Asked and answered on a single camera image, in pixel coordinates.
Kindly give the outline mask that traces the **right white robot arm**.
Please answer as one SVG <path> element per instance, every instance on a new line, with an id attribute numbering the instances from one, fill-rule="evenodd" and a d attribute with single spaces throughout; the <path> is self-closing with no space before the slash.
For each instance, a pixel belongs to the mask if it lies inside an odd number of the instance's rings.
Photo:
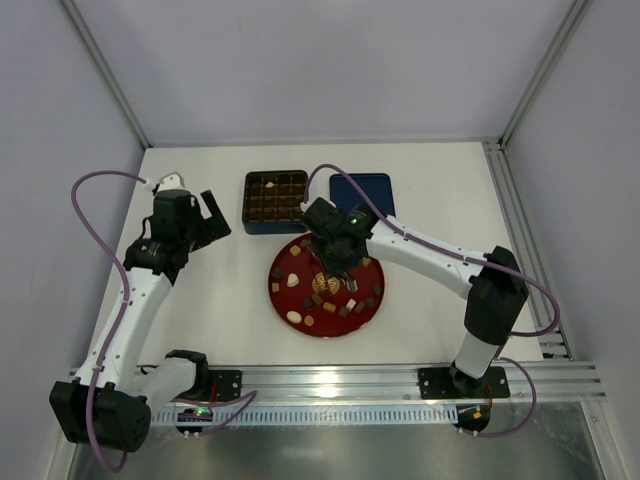
<path id="1" fill-rule="evenodd" d="M 504 348 L 529 290 L 512 252 L 453 247 L 414 232 L 367 204 L 346 212 L 316 198 L 301 204 L 302 223 L 324 270 L 348 277 L 364 259 L 407 268 L 466 301 L 462 345 L 449 367 L 453 387 L 464 396 L 481 393 L 493 360 Z"/>

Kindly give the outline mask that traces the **metal tongs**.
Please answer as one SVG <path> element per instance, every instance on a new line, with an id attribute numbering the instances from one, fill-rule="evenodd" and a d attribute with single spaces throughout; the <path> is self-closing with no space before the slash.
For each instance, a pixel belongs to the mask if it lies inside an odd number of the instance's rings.
<path id="1" fill-rule="evenodd" d="M 316 258 L 323 271 L 329 277 L 336 277 L 341 281 L 349 292 L 357 292 L 359 285 L 352 273 L 356 266 L 356 263 L 353 262 L 354 255 L 352 251 L 348 251 L 348 255 L 344 257 L 341 255 L 334 256 L 328 249 L 329 246 L 326 242 L 316 237 L 311 239 L 312 255 Z"/>

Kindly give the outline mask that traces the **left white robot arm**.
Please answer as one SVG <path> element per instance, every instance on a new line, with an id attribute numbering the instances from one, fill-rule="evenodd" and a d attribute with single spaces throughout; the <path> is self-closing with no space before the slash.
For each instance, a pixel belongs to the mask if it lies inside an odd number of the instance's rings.
<path id="1" fill-rule="evenodd" d="M 192 253 L 231 229 L 211 191 L 158 191 L 141 235 L 127 248 L 126 279 L 111 314 L 70 381 L 52 387 L 49 402 L 66 439 L 136 452 L 152 416 L 176 398 L 198 400 L 209 389 L 205 354 L 174 349 L 148 375 L 138 360 L 160 307 Z"/>

